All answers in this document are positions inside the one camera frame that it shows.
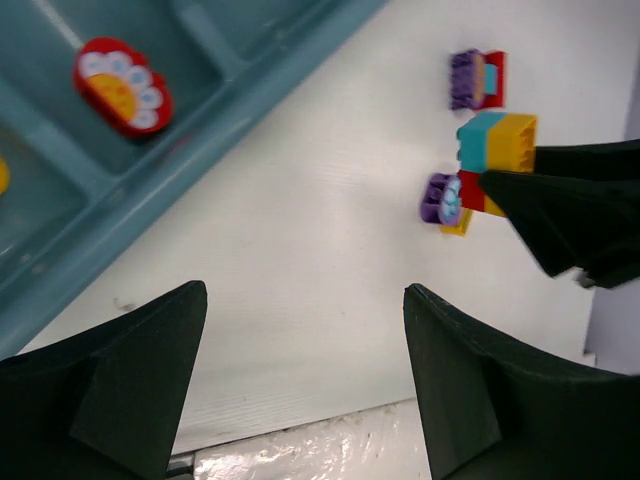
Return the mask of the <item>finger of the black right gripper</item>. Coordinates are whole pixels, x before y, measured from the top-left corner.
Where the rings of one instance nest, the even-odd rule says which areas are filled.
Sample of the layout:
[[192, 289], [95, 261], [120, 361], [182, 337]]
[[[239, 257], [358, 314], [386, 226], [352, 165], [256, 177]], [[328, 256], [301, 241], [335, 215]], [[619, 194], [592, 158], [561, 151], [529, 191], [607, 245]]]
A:
[[640, 141], [538, 146], [534, 173], [583, 180], [637, 180]]
[[639, 278], [639, 181], [487, 171], [479, 185], [550, 277], [585, 289]]

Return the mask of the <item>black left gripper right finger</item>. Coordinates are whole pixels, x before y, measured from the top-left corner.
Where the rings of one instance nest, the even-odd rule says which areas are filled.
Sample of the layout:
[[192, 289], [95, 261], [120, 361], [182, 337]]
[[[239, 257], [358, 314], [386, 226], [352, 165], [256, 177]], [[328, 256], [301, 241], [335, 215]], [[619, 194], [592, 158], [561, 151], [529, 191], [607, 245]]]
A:
[[426, 287], [404, 326], [435, 479], [635, 479], [639, 380], [532, 347]]

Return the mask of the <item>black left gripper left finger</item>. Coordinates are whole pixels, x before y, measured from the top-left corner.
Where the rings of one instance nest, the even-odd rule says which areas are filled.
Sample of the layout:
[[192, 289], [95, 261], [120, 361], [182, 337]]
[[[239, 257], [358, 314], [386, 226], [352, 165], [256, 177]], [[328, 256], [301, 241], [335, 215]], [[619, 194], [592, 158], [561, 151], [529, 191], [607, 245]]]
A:
[[189, 281], [1, 363], [4, 479], [163, 479], [207, 311]]

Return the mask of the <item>teal yellow lego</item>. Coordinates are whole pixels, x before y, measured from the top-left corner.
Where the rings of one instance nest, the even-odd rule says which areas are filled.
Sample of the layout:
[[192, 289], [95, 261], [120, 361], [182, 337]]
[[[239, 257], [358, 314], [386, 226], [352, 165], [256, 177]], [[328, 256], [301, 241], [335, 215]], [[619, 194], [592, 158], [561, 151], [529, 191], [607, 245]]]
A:
[[531, 114], [480, 112], [456, 132], [460, 169], [531, 173], [537, 123], [538, 117]]

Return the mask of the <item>red long lego brick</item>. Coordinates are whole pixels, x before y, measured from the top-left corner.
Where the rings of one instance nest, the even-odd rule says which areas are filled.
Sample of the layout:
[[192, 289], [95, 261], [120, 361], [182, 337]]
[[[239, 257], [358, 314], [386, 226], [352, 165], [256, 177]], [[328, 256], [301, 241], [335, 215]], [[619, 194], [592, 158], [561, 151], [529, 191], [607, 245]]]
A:
[[503, 108], [506, 99], [506, 64], [508, 55], [501, 50], [483, 54], [485, 63], [485, 94], [479, 107]]

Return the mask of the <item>small orange lego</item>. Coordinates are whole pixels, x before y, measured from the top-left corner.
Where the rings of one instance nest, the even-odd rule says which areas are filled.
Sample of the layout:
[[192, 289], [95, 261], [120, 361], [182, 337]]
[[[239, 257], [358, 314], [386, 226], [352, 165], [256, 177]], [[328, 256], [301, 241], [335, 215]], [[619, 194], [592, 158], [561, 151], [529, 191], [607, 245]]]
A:
[[10, 170], [3, 157], [0, 157], [0, 195], [3, 195], [10, 184]]

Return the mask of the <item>red white lego brick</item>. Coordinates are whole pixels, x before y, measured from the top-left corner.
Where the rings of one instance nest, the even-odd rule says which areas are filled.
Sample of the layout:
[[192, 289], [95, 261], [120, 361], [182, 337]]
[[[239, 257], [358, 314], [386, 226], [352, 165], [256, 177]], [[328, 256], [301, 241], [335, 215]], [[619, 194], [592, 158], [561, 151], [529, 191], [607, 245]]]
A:
[[173, 98], [164, 78], [122, 40], [86, 42], [75, 56], [72, 80], [85, 102], [125, 137], [156, 134], [172, 120]]

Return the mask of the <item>purple oval paw lego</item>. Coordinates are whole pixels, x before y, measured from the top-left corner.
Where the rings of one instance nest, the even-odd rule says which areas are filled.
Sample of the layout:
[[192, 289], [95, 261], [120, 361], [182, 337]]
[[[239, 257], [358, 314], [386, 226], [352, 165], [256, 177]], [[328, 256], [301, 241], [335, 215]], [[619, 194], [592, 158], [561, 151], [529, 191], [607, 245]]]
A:
[[460, 189], [456, 174], [434, 173], [420, 202], [421, 219], [429, 224], [456, 226], [462, 214]]

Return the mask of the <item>small teal lego piece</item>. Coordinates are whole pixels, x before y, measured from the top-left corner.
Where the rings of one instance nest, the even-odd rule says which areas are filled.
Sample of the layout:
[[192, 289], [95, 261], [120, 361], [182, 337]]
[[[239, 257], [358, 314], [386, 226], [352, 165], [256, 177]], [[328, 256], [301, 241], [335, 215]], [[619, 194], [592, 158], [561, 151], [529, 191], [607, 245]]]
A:
[[496, 65], [486, 64], [484, 68], [484, 94], [496, 96], [499, 89], [499, 69]]

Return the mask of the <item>purple orange flower lego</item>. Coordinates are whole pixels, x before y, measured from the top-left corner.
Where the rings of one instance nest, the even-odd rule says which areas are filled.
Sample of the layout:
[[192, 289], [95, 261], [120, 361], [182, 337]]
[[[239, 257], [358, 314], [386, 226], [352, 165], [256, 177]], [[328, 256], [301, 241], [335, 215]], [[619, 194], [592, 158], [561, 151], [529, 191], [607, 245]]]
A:
[[478, 110], [485, 100], [485, 56], [477, 49], [455, 53], [449, 60], [451, 110]]

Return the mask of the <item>teal divided plastic tray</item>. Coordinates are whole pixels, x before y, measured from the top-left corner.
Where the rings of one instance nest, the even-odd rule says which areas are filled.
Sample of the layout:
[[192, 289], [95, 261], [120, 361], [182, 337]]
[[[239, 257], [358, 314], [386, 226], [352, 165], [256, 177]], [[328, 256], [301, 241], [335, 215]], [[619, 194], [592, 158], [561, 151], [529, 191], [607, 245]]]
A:
[[[26, 346], [379, 8], [376, 1], [5, 1], [1, 5], [1, 354]], [[115, 128], [75, 61], [144, 84]]]

